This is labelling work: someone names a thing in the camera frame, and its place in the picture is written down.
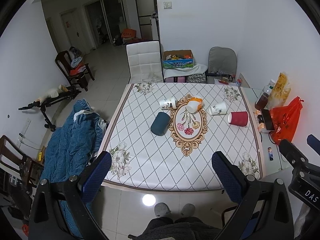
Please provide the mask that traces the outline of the dark teal plastic cup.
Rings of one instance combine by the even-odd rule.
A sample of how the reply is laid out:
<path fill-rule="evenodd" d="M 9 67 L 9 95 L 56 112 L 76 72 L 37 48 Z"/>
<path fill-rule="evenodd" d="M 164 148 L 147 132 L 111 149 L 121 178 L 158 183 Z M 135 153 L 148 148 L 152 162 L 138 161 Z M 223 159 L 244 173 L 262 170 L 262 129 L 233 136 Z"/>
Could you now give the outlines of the dark teal plastic cup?
<path fill-rule="evenodd" d="M 151 132 L 157 136 L 163 136 L 170 121 L 170 116 L 165 112 L 159 112 L 151 125 Z"/>

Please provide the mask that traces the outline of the red paper cup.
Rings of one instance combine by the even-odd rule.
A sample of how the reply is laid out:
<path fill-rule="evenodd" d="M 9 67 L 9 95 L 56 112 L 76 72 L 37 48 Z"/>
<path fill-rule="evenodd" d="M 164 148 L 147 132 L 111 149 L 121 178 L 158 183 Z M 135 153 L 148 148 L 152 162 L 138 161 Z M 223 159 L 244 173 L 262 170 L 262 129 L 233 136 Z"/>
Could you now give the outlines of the red paper cup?
<path fill-rule="evenodd" d="M 228 123 L 235 126 L 246 127 L 249 122 L 249 116 L 244 112 L 231 112 L 228 115 Z"/>

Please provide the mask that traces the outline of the white paper cup bamboo print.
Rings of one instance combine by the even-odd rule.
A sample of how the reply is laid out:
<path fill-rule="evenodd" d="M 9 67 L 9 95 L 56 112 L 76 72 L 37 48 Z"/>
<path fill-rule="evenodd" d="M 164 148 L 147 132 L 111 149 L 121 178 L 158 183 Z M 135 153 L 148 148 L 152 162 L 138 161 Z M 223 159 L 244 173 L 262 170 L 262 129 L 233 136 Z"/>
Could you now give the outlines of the white paper cup bamboo print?
<path fill-rule="evenodd" d="M 210 115 L 225 115 L 227 113 L 227 105 L 225 102 L 221 102 L 209 107 Z"/>

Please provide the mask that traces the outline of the white and orange cup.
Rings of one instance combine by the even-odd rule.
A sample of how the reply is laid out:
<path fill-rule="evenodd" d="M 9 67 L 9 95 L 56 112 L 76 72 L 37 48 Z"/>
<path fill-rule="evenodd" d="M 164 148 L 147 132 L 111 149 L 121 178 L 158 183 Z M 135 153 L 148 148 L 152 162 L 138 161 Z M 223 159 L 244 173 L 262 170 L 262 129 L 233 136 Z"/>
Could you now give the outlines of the white and orange cup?
<path fill-rule="evenodd" d="M 202 103 L 203 103 L 202 98 L 192 97 L 188 101 L 185 109 L 191 114 L 196 113 L 197 111 L 199 111 L 202 108 Z"/>

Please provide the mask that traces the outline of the white paper cup colourful print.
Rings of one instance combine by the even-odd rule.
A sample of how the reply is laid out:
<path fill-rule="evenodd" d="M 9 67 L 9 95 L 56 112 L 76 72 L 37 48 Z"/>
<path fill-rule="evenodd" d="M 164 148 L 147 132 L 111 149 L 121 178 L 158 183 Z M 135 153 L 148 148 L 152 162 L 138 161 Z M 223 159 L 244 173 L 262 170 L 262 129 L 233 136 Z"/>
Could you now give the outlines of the white paper cup colourful print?
<path fill-rule="evenodd" d="M 174 97 L 159 101 L 161 109 L 176 109 L 176 99 Z"/>

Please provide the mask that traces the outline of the orange plastic bag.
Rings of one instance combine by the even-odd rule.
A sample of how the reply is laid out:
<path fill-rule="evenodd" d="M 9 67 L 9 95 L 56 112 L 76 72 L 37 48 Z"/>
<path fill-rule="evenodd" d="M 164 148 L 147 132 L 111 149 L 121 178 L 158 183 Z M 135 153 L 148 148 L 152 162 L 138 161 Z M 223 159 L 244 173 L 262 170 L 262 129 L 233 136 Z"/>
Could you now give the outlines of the orange plastic bag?
<path fill-rule="evenodd" d="M 276 107 L 270 110 L 271 119 L 274 125 L 274 131 L 271 132 L 271 138 L 279 146 L 284 139 L 291 142 L 295 135 L 300 112 L 303 108 L 300 97 L 295 97 L 287 106 Z"/>

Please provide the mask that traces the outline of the blue quilted blanket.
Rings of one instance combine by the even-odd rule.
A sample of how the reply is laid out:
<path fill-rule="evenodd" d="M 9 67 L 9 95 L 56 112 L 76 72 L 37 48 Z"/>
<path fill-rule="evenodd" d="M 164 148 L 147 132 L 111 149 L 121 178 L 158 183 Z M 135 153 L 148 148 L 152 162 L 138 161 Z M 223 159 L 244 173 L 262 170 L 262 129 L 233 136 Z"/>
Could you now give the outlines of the blue quilted blanket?
<path fill-rule="evenodd" d="M 104 132 L 102 123 L 85 99 L 78 100 L 48 142 L 41 178 L 58 183 L 79 175 L 99 150 Z"/>

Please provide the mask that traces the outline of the black box on side table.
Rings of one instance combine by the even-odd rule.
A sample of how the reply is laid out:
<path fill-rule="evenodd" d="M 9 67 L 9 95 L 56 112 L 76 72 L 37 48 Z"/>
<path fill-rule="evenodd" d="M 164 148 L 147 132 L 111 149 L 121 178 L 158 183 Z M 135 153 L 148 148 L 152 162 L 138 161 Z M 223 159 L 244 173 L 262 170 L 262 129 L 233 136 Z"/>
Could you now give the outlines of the black box on side table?
<path fill-rule="evenodd" d="M 273 121 L 272 121 L 272 118 L 271 118 L 270 111 L 268 109 L 262 109 L 261 110 L 261 114 L 263 116 L 265 128 L 268 131 L 274 131 L 274 124 L 273 124 Z"/>

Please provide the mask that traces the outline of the grey right slipper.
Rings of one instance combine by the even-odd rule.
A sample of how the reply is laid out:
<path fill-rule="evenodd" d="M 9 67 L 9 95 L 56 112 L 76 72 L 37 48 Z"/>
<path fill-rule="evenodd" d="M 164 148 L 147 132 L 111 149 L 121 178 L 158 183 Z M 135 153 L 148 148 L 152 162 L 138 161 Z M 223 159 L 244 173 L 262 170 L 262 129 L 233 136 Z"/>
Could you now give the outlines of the grey right slipper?
<path fill-rule="evenodd" d="M 190 203 L 185 204 L 185 206 L 182 207 L 180 214 L 183 218 L 193 217 L 195 214 L 195 206 Z"/>

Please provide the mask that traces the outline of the grey slipper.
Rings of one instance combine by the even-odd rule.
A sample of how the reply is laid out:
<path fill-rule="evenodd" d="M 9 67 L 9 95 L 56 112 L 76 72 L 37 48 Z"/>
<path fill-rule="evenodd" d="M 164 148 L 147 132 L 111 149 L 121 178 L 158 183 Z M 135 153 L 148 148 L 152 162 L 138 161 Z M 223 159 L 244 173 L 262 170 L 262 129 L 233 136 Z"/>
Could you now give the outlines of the grey slipper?
<path fill-rule="evenodd" d="M 182 207 L 180 214 L 183 218 L 193 217 L 195 214 L 195 206 L 190 203 L 185 204 L 185 206 Z"/>
<path fill-rule="evenodd" d="M 167 204 L 165 203 L 157 203 L 154 207 L 154 213 L 156 218 L 170 217 L 171 211 Z"/>

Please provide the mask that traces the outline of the yellow snack bag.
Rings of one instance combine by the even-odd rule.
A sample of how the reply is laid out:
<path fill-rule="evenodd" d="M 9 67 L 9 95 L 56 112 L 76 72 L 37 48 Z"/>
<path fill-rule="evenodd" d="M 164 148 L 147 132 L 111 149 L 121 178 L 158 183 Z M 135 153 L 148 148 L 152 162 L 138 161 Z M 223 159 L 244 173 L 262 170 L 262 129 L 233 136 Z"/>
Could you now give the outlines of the yellow snack bag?
<path fill-rule="evenodd" d="M 268 109 L 273 109 L 276 107 L 284 106 L 289 94 L 291 92 L 291 86 L 289 82 L 288 75 L 284 73 L 280 73 L 274 88 L 268 98 Z"/>

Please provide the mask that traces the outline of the brown liquid bottle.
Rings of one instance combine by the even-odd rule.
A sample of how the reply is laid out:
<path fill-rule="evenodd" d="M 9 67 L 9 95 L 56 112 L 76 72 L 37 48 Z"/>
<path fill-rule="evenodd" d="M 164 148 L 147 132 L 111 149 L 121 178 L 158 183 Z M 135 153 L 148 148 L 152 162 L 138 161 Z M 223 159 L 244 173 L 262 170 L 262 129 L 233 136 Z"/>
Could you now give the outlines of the brown liquid bottle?
<path fill-rule="evenodd" d="M 257 110 L 262 110 L 266 107 L 267 103 L 268 103 L 268 97 L 269 95 L 266 92 L 263 92 L 259 99 L 255 102 L 255 109 Z"/>

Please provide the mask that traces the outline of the grey left slipper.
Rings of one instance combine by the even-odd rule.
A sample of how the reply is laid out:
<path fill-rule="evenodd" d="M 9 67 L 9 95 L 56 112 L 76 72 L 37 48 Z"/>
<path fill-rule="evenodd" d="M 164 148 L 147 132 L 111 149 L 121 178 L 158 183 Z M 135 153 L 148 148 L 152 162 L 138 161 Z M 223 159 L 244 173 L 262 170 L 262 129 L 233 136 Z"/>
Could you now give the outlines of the grey left slipper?
<path fill-rule="evenodd" d="M 167 204 L 165 203 L 157 203 L 154 207 L 154 213 L 156 218 L 170 217 L 171 211 Z"/>

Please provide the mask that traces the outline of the cardboard box with items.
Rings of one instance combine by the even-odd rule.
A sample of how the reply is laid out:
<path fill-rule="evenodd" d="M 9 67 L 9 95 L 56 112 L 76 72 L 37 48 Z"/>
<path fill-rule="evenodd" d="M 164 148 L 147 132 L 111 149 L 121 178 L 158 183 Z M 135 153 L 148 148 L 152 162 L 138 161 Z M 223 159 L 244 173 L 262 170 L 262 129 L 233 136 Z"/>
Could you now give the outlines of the cardboard box with items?
<path fill-rule="evenodd" d="M 194 57 L 191 50 L 170 50 L 163 52 L 163 68 L 192 68 Z"/>

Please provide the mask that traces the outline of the white padded chair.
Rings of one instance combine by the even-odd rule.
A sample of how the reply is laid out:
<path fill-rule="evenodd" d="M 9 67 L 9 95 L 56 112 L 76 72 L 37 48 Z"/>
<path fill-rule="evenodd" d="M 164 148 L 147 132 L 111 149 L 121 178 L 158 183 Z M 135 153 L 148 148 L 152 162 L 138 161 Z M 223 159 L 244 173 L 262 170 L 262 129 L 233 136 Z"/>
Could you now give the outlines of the white padded chair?
<path fill-rule="evenodd" d="M 159 41 L 139 42 L 126 46 L 130 70 L 129 83 L 163 82 Z"/>

